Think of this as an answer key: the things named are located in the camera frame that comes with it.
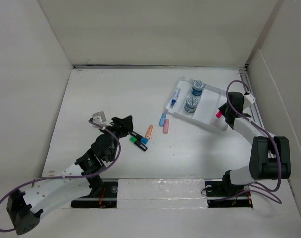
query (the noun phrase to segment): wall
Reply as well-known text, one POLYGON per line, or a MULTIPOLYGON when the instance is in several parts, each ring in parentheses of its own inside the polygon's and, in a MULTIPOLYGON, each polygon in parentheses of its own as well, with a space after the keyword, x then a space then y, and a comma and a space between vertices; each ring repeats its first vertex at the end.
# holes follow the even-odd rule
POLYGON ((36 0, 0 0, 0 176, 41 174, 71 69, 36 0))
POLYGON ((277 0, 38 0, 72 64, 244 66, 277 0))
POLYGON ((248 73, 266 128, 289 138, 301 214, 301 0, 284 1, 248 73))

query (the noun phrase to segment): purple cable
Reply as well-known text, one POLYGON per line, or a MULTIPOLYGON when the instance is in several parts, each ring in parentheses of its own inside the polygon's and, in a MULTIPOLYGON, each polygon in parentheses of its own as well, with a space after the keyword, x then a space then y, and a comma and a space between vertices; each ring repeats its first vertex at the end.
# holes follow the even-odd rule
POLYGON ((273 147, 274 147, 274 150, 275 150, 275 153, 276 153, 276 159, 277 159, 277 165, 278 165, 278 180, 277 180, 277 185, 274 189, 269 189, 267 188, 265 185, 261 184, 261 183, 258 183, 258 182, 255 182, 255 184, 257 185, 260 185, 262 186, 263 188, 261 187, 258 187, 258 186, 254 186, 252 185, 252 183, 248 184, 249 186, 251 187, 254 187, 254 188, 257 188, 259 190, 262 190, 262 191, 265 191, 267 193, 269 193, 271 196, 275 197, 277 200, 269 197, 268 195, 262 193, 262 192, 259 192, 259 191, 256 191, 256 190, 246 190, 246 191, 242 191, 242 192, 239 192, 238 194, 234 195, 234 196, 231 196, 231 197, 226 197, 226 198, 222 198, 222 199, 219 199, 219 200, 216 200, 218 202, 221 202, 221 201, 225 201, 225 200, 228 200, 230 198, 233 198, 233 197, 236 197, 236 196, 239 196, 243 193, 246 193, 246 192, 255 192, 255 193, 258 193, 258 194, 261 194, 267 198, 269 198, 270 200, 274 201, 274 202, 277 202, 279 204, 282 204, 282 201, 275 195, 273 194, 273 192, 276 192, 278 191, 278 189, 280 188, 280 185, 281 185, 281 162, 280 162, 280 155, 279 155, 279 152, 278 152, 278 148, 277 148, 277 145, 274 141, 274 139, 271 137, 271 135, 269 134, 268 131, 266 131, 265 129, 263 129, 262 127, 260 127, 259 125, 257 125, 254 121, 250 121, 250 119, 243 115, 242 113, 238 112, 234 106, 232 105, 232 103, 230 102, 230 99, 229 99, 229 89, 230 89, 230 86, 233 84, 233 83, 241 83, 243 84, 243 86, 245 87, 245 89, 247 89, 248 91, 249 90, 249 87, 242 81, 239 81, 239 80, 234 80, 232 82, 230 82, 230 84, 228 85, 227 89, 226 89, 226 99, 227 99, 227 103, 230 105, 231 109, 237 114, 239 115, 240 117, 242 117, 243 119, 249 121, 256 129, 262 131, 264 134, 267 135, 267 137, 269 138, 270 142, 273 144, 273 147))
MULTIPOLYGON (((99 127, 100 129, 103 129, 103 128, 104 128, 103 126, 101 126, 101 125, 99 125, 99 124, 95 124, 94 122, 89 121, 89 123, 92 124, 92 125, 95 125, 95 126, 99 127)), ((117 142, 117 144, 118 144, 118 151, 117 151, 117 154, 116 154, 116 156, 115 156, 115 159, 112 161, 112 163, 111 163, 108 167, 105 167, 105 168, 101 169, 100 171, 97 171, 97 172, 95 172, 95 173, 93 173, 93 174, 89 174, 89 175, 77 175, 77 176, 65 176, 66 179, 67 179, 67 178, 68 178, 68 179, 70 179, 70 178, 71 178, 71 179, 89 178, 89 177, 96 176, 96 175, 98 175, 98 174, 100 174, 100 173, 106 171, 107 169, 109 169, 109 168, 117 161, 117 159, 119 158, 119 155, 120 155, 120 153, 121 153, 121 144, 120 144, 120 141, 119 141, 119 139, 118 139, 111 131, 109 131, 109 130, 106 129, 106 128, 105 128, 104 130, 105 130, 107 133, 109 133, 111 136, 113 136, 113 138, 116 140, 116 142, 117 142)), ((3 203, 4 200, 7 199, 7 197, 9 197, 9 196, 10 196, 13 192, 15 192, 16 190, 18 190, 18 189, 20 189, 20 188, 22 188, 22 187, 25 187, 25 186, 27 186, 27 185, 30 185, 30 184, 32 184, 32 183, 37 183, 37 182, 41 182, 41 181, 45 181, 45 180, 51 180, 51 179, 63 179, 63 177, 62 177, 62 176, 43 177, 43 178, 35 179, 35 180, 33 180, 33 181, 26 182, 26 183, 24 183, 24 184, 22 184, 22 185, 20 185, 20 186, 18 186, 18 187, 16 187, 16 188, 14 188, 12 191, 8 192, 8 193, 0 200, 0 205, 3 203)), ((1 229, 1 228, 0 228, 0 232, 12 232, 12 231, 14 231, 14 230, 15 230, 14 228, 8 229, 8 230, 4 230, 4 229, 1 229)))

